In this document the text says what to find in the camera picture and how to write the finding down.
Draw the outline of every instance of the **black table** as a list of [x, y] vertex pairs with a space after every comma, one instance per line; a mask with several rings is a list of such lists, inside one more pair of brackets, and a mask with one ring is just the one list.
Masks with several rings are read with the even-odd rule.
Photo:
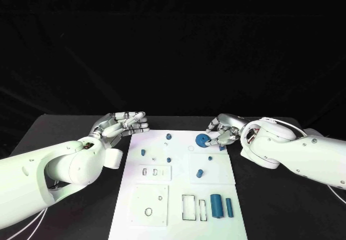
[[[11, 155], [77, 140], [87, 135], [100, 116], [41, 115]], [[152, 130], [203, 131], [213, 117], [149, 116]], [[299, 126], [291, 118], [278, 118]], [[115, 146], [122, 150], [119, 169], [103, 167], [96, 181], [46, 211], [31, 237], [50, 240], [106, 240], [121, 186], [131, 137]], [[240, 156], [240, 143], [226, 147], [232, 162], [236, 192], [249, 240], [346, 239], [346, 205], [325, 185], [302, 178], [281, 165], [266, 169]], [[0, 230], [7, 239], [34, 217]], [[27, 239], [35, 223], [15, 239]]]

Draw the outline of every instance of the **blue object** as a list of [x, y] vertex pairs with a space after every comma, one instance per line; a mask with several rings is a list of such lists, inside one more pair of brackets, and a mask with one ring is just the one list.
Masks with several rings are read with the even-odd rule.
[[198, 170], [197, 170], [197, 172], [196, 172], [196, 177], [197, 177], [197, 178], [200, 178], [200, 177], [201, 177], [201, 175], [203, 175], [203, 170], [201, 170], [201, 169], [198, 169]]
[[230, 203], [230, 198], [224, 199], [224, 204], [226, 204], [226, 212], [227, 212], [227, 217], [233, 217], [233, 209], [232, 209], [232, 203]]
[[210, 214], [213, 218], [223, 218], [221, 196], [219, 194], [210, 195]]
[[206, 148], [206, 141], [208, 141], [210, 138], [206, 134], [200, 133], [197, 136], [196, 136], [196, 144], [201, 147], [201, 148]]

